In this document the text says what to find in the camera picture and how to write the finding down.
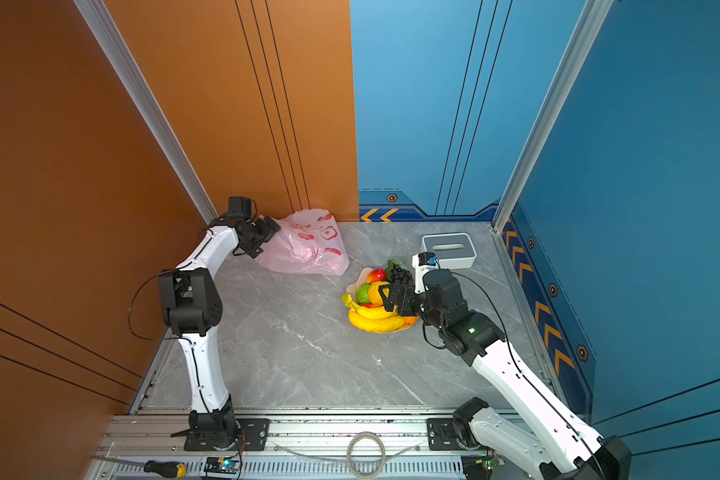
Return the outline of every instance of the gray tissue box lid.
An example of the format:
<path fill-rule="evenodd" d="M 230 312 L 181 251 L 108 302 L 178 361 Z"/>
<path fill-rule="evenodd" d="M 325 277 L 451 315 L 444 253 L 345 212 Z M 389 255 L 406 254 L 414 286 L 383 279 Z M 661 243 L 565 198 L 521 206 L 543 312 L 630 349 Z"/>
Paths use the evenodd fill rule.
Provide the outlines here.
<path fill-rule="evenodd" d="M 469 235 L 466 234 L 442 234 L 438 236 L 430 236 L 422 238 L 425 251 L 432 252 L 441 260 L 451 258 L 470 258 L 475 256 L 472 242 L 470 241 Z M 435 245 L 451 245 L 451 244 L 462 244 L 464 248 L 456 250 L 435 250 Z"/>

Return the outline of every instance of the yellow banana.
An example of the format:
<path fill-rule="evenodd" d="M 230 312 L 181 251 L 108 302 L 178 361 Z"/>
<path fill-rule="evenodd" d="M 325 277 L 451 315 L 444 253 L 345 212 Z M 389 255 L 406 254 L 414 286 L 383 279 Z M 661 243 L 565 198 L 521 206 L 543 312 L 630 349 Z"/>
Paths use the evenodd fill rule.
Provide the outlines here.
<path fill-rule="evenodd" d="M 354 300 L 352 300 L 352 296 L 349 293 L 345 293 L 342 296 L 342 302 L 349 308 L 350 310 L 359 313 L 360 315 L 364 316 L 365 318 L 369 319 L 385 319 L 389 318 L 391 316 L 396 316 L 398 314 L 398 308 L 395 307 L 392 312 L 387 312 L 384 310 L 383 306 L 363 306 L 355 303 Z"/>
<path fill-rule="evenodd" d="M 393 332 L 405 325 L 405 320 L 400 315 L 391 316 L 385 319 L 370 319 L 366 316 L 360 315 L 354 310 L 349 311 L 349 321 L 360 330 L 374 333 Z"/>

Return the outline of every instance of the screwdriver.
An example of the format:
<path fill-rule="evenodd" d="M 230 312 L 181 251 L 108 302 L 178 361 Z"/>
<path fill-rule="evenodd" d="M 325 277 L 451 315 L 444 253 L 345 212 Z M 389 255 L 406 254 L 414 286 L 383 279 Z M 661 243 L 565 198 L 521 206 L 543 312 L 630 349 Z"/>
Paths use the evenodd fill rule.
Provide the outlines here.
<path fill-rule="evenodd" d="M 96 460 L 104 460 L 105 462 L 142 467 L 144 468 L 144 472 L 156 473 L 163 478 L 181 478 L 186 473 L 186 465 L 178 462 L 155 462 L 154 460 L 149 460 L 147 463 L 139 463 L 109 457 L 94 456 L 94 458 L 96 458 Z"/>

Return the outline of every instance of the blue wall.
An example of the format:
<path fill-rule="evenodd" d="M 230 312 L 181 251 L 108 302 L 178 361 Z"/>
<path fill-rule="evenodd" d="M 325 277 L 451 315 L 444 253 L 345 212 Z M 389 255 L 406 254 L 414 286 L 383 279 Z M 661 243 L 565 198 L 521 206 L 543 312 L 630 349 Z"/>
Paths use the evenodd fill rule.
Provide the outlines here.
<path fill-rule="evenodd" d="M 614 2 L 519 207 L 594 348 L 595 421 L 720 377 L 720 0 Z M 714 408 L 720 383 L 598 427 Z M 626 440 L 719 436 L 715 414 Z M 632 478 L 718 476 L 720 442 Z"/>
<path fill-rule="evenodd" d="M 472 215 L 495 202 L 584 0 L 350 5 L 360 189 L 402 191 L 430 215 Z"/>

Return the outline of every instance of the marble surface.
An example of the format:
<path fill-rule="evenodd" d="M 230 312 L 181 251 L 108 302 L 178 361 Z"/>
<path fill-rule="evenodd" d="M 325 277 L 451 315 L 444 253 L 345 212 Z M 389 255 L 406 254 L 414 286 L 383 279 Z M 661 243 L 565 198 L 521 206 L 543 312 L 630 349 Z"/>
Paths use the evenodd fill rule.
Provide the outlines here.
<path fill-rule="evenodd" d="M 355 329 L 341 296 L 366 266 L 390 258 L 408 260 L 422 236 L 468 233 L 478 252 L 469 270 L 459 270 L 490 294 L 520 356 L 539 371 L 528 331 L 520 320 L 508 279 L 490 239 L 478 223 L 339 224 L 350 255 L 343 276 L 277 274 L 248 256 L 229 257 L 215 282 L 224 302 L 219 324 L 222 371 L 237 408 L 286 406 L 460 406 L 473 396 L 492 406 L 507 401 L 483 377 L 447 350 L 422 338 L 417 322 L 395 333 Z M 460 279 L 470 308 L 495 319 L 490 303 Z M 440 344 L 433 327 L 428 338 Z M 145 398 L 145 408 L 187 408 L 190 384 L 184 358 L 173 344 Z"/>

